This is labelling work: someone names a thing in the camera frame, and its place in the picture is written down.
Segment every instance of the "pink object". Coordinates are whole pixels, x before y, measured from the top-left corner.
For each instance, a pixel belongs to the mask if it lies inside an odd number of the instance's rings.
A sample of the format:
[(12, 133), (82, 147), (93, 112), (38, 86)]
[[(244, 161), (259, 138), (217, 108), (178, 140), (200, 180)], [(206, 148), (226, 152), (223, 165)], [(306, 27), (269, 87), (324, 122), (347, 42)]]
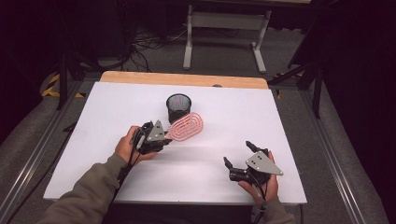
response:
[(197, 113), (191, 112), (176, 120), (165, 137), (181, 142), (200, 133), (203, 128), (204, 122), (201, 117)]

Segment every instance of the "hand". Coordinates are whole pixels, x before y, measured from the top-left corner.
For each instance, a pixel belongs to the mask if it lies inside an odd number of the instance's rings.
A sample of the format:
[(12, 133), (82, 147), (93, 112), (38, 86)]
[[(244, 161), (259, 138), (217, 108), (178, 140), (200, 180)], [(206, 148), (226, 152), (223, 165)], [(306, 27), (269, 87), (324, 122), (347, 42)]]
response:
[[(132, 152), (132, 145), (129, 143), (137, 129), (137, 126), (132, 126), (126, 136), (123, 136), (116, 146), (116, 153), (127, 162), (129, 161)], [(140, 161), (151, 160), (153, 157), (155, 157), (155, 155), (157, 155), (157, 152), (150, 152), (146, 155), (141, 155), (139, 152), (134, 152), (134, 155), (132, 156), (132, 164), (137, 165)]]
[[(268, 157), (270, 160), (275, 163), (274, 156), (272, 155), (272, 152), (270, 151), (268, 153)], [(254, 203), (257, 204), (258, 206), (262, 205), (262, 198), (258, 195), (257, 191), (251, 186), (248, 182), (246, 181), (239, 181), (238, 185), (242, 187), (247, 193), (251, 195), (251, 197), (254, 200)], [(262, 185), (262, 189), (265, 192), (265, 188), (267, 188), (267, 194), (265, 195), (265, 201), (271, 201), (277, 197), (277, 189), (278, 189), (278, 184), (276, 180), (276, 175), (271, 175), (271, 178), (268, 180), (266, 184)]]

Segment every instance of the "white tabletop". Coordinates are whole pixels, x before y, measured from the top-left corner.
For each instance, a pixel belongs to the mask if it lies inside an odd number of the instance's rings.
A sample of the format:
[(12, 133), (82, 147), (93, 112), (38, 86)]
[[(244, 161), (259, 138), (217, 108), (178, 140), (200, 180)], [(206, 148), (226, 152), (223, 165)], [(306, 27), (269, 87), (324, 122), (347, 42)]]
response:
[(116, 202), (252, 204), (230, 181), (223, 161), (227, 157), (234, 167), (246, 169), (245, 160), (253, 155), (248, 140), (269, 148), (283, 171), (280, 201), (306, 203), (271, 91), (106, 82), (95, 83), (44, 198), (59, 199), (94, 163), (105, 162), (131, 125), (159, 119), (168, 128), (165, 102), (174, 93), (191, 98), (191, 111), (204, 120), (203, 131), (134, 167)]

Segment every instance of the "sleeve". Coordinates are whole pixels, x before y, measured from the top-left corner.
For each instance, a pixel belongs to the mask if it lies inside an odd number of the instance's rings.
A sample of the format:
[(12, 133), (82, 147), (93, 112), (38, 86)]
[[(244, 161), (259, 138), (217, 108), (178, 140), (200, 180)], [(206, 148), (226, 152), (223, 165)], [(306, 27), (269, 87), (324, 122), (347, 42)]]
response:
[(118, 175), (126, 163), (116, 153), (106, 163), (96, 163), (71, 191), (47, 209), (38, 223), (101, 223), (120, 186)]
[[(251, 220), (254, 220), (259, 214), (260, 209), (253, 206), (251, 212)], [(293, 214), (287, 213), (279, 198), (267, 202), (267, 209), (264, 216), (259, 220), (259, 224), (294, 224), (295, 217)]]

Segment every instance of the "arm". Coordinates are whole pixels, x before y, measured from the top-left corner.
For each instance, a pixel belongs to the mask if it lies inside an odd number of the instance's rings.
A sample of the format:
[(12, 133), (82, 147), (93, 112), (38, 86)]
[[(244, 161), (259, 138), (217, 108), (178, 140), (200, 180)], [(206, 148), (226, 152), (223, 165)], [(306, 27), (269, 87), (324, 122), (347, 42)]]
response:
[[(268, 156), (271, 159), (271, 161), (275, 162), (271, 152), (269, 153)], [(240, 181), (238, 184), (247, 193), (249, 193), (252, 196), (255, 202), (255, 205), (253, 206), (252, 209), (252, 220), (254, 220), (255, 217), (260, 212), (260, 208), (262, 206), (262, 198), (257, 194), (256, 190), (248, 182)], [(267, 188), (267, 193), (265, 195), (267, 209), (262, 219), (259, 220), (259, 223), (265, 223), (265, 224), (295, 223), (294, 215), (286, 212), (285, 207), (277, 197), (278, 184), (276, 180), (276, 175), (271, 175), (271, 178), (268, 180), (266, 185), (267, 186), (265, 186), (264, 184), (262, 188), (264, 190), (265, 188)]]
[[(75, 184), (73, 189), (64, 194), (58, 202), (51, 205), (38, 223), (101, 223), (107, 212), (114, 192), (120, 187), (118, 176), (127, 164), (132, 146), (129, 141), (136, 127), (132, 127), (119, 141), (115, 153), (106, 163), (96, 163)], [(134, 152), (136, 163), (153, 158), (156, 153), (140, 155)]]

